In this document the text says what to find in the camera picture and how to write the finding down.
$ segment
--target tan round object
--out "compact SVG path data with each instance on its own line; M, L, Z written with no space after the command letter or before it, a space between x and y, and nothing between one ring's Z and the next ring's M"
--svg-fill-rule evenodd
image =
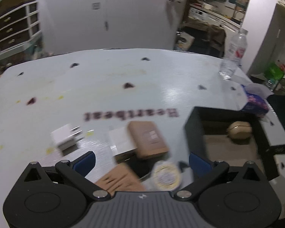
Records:
M157 190L174 191L181 184L181 172L171 162L158 161L153 166L151 179Z
M231 139L247 139L251 137L252 128L248 122L237 121L228 127L227 132Z

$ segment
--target blue gripper pad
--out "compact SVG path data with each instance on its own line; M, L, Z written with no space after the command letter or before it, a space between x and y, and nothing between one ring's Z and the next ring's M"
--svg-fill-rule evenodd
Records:
M208 172L212 171L212 162L202 159L194 153L189 155L189 165L191 169L199 176L202 177Z
M73 169L85 177L95 167L96 156L91 151L83 156L83 158L79 158L78 162L75 162Z

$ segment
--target gray gripper base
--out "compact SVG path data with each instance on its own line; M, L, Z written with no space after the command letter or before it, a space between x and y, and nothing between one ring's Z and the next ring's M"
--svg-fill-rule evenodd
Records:
M169 192L117 192L94 203L73 228L213 228L190 202L172 199Z

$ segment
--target water bottle label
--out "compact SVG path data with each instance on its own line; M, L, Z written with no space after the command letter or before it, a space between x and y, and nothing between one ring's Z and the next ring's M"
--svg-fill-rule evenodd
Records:
M239 47L233 43L230 44L229 50L227 52L227 58L239 64L245 53L245 48Z

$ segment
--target cluttered counter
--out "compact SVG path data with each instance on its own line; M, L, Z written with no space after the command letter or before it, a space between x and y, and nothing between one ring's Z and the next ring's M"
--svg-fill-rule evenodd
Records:
M205 8L196 6L196 5L194 5L194 4L190 4L190 6L196 8L196 9L198 9L198 10L204 11L204 12L206 12L206 13L212 14L212 15L216 16L217 18L222 19L222 20L224 20L224 21L230 23L231 25L233 25L233 26L235 26L235 27L237 27L237 28L240 28L240 27L241 27L241 25L239 25L239 24L233 22L232 20L226 18L225 16L223 16L223 15L221 15L221 14L219 14L219 13L215 13L215 12L209 10L209 9L205 9Z
M239 110L236 85L251 82L240 69L234 82L224 81L220 62L171 50L100 49L9 68L0 78L0 227L8 227L3 202L29 162L53 166L93 151L96 165L86 178L96 182L116 165L113 131L130 121L152 121L169 148L166 159L188 162L184 125L193 107ZM82 134L75 150L62 152L51 132L66 124L80 126ZM261 124L271 145L285 144L285 131L271 110ZM181 186L193 181L190 168L181 179Z

